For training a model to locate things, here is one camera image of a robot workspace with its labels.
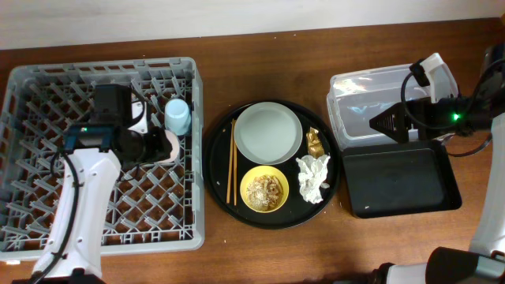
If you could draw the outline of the pink plastic cup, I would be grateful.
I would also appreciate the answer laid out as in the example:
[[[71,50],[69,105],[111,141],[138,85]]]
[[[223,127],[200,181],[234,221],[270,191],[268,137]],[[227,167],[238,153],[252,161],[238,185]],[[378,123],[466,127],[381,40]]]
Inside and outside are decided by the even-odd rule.
[[[165,131],[166,138],[170,142],[172,149],[170,150],[170,155],[168,159],[165,159],[164,163],[172,163],[178,159],[180,152],[180,143],[178,137],[169,130]]]

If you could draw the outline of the gold foil wrapper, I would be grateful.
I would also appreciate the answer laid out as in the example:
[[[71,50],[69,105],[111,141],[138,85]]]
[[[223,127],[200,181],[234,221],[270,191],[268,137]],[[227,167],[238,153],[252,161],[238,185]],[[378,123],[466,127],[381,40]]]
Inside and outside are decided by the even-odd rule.
[[[308,153],[314,159],[318,159],[320,156],[324,154],[324,147],[318,134],[319,134],[318,129],[310,127],[309,131],[305,135],[307,141]]]

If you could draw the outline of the white napkin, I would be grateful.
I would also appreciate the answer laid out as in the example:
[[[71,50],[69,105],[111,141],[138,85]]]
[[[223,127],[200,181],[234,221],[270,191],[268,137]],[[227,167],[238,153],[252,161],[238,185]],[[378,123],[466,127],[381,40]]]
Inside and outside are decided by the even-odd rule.
[[[296,158],[296,162],[300,168],[298,174],[299,193],[305,202],[318,204],[323,201],[320,189],[327,189],[329,184],[326,183],[328,169],[327,165],[331,157],[329,155],[321,155],[315,159],[311,155],[305,155],[301,158]]]

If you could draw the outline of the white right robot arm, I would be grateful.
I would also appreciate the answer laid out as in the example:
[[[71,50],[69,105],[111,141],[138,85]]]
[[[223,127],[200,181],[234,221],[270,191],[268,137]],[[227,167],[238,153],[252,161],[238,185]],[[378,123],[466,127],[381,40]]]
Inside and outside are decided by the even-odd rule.
[[[372,283],[502,283],[504,281],[504,45],[486,49],[471,95],[458,93],[454,81],[436,90],[436,72],[447,65],[438,54],[409,67],[398,103],[371,118],[372,129],[398,143],[415,129],[422,140],[454,134],[488,133],[490,170],[481,217],[466,250],[435,248],[425,263],[385,263]]]

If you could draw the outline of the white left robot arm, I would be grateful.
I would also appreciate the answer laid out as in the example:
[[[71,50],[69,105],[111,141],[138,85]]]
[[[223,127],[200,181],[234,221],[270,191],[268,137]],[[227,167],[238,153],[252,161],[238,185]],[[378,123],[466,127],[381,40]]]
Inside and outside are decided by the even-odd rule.
[[[139,92],[101,84],[94,100],[87,120],[67,130],[50,161],[64,160],[62,194],[29,283],[100,283],[107,207],[122,167],[178,159],[177,135],[147,125],[148,105]]]

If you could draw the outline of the light blue plastic cup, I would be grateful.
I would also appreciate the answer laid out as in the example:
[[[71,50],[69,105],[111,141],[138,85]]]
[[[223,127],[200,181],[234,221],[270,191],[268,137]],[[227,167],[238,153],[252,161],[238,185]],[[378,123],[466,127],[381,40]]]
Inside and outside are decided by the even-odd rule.
[[[171,99],[165,105],[165,128],[177,136],[184,136],[191,125],[189,105],[182,99]]]

